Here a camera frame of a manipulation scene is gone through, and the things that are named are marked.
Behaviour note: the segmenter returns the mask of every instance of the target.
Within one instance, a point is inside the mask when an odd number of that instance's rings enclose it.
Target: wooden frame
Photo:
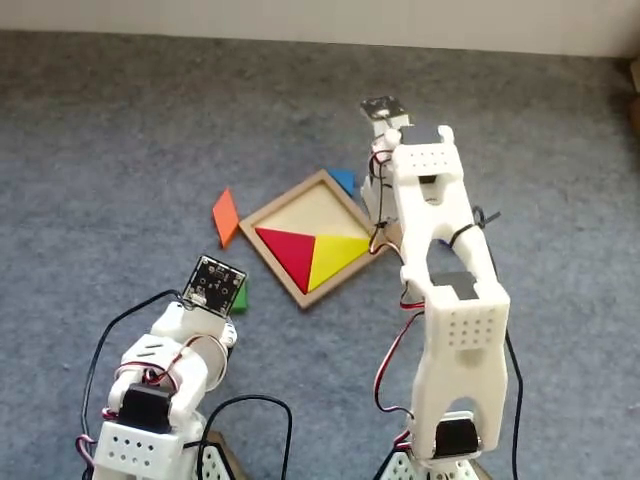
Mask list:
[[[306,294],[303,293],[294,283],[280,262],[278,262],[275,256],[271,253],[271,250],[269,250],[262,239],[258,236],[255,231],[255,226],[319,184],[324,184],[324,186],[326,186],[331,193],[335,195],[344,209],[357,221],[364,231],[369,234],[373,233],[373,224],[369,218],[355,204],[351,197],[342,190],[342,187],[338,185],[326,170],[320,170],[310,176],[302,183],[296,185],[288,192],[279,196],[271,203],[240,222],[240,229],[247,236],[249,242],[251,242],[260,256],[264,259],[267,265],[269,265],[273,273],[278,277],[301,308],[307,308],[312,303],[324,297],[327,293],[338,287],[341,283],[371,263],[377,257],[377,255],[364,253],[334,276]]]

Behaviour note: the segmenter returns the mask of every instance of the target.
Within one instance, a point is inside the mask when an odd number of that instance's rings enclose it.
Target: circuit board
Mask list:
[[[182,298],[226,318],[247,275],[206,255],[200,256]]]

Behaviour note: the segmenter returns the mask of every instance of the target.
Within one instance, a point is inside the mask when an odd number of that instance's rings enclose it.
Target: wall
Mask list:
[[[0,0],[0,28],[632,56],[640,1]]]

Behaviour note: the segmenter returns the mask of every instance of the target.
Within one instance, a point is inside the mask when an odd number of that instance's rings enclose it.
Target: tangram puzzle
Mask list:
[[[375,259],[368,252],[371,222],[324,170],[240,228],[302,308]]]

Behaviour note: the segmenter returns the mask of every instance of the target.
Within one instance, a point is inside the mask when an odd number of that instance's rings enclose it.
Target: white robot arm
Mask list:
[[[372,219],[395,231],[400,280],[426,305],[409,418],[412,460],[432,473],[455,472],[498,443],[510,299],[474,223],[451,128],[438,128],[439,143],[417,143],[415,127],[394,98],[363,102],[363,109],[377,136],[362,196]],[[430,274],[427,252],[434,239],[449,244],[467,272]],[[473,412],[448,412],[462,398],[473,401]]]
[[[193,478],[205,392],[226,373],[236,332],[227,312],[244,274],[202,256],[185,288],[122,356],[108,396],[93,480]],[[220,452],[207,447],[207,468],[229,478]]]

